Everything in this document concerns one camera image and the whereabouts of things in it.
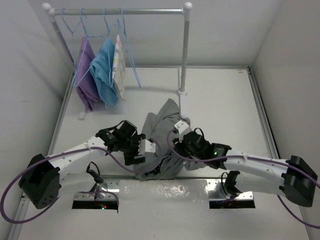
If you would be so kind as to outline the grey t shirt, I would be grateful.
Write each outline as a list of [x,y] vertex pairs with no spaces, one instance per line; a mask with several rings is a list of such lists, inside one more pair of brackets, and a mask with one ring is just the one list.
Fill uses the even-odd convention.
[[180,107],[171,98],[162,106],[158,114],[148,113],[141,132],[147,139],[154,140],[157,146],[156,152],[146,157],[144,163],[133,166],[138,180],[142,182],[172,180],[183,168],[194,171],[206,167],[202,162],[184,162],[169,148],[167,135],[179,121],[191,123],[189,118],[181,115]]

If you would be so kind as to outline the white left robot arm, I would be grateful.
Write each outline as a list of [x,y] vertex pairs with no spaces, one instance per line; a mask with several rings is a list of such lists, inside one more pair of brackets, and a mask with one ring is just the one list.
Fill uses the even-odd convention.
[[103,179],[88,168],[94,159],[122,152],[125,166],[144,163],[156,146],[127,120],[99,130],[87,141],[56,156],[34,156],[18,182],[36,209],[53,204],[63,194],[89,192]]

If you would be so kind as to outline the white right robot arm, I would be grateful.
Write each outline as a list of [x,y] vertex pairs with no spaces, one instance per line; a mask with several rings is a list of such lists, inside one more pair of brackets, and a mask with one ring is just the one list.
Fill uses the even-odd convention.
[[210,143],[195,131],[178,136],[171,143],[173,152],[189,163],[228,171],[222,189],[229,196],[259,192],[283,196],[306,208],[313,205],[318,175],[299,156],[292,155],[289,159],[256,156],[229,145]]

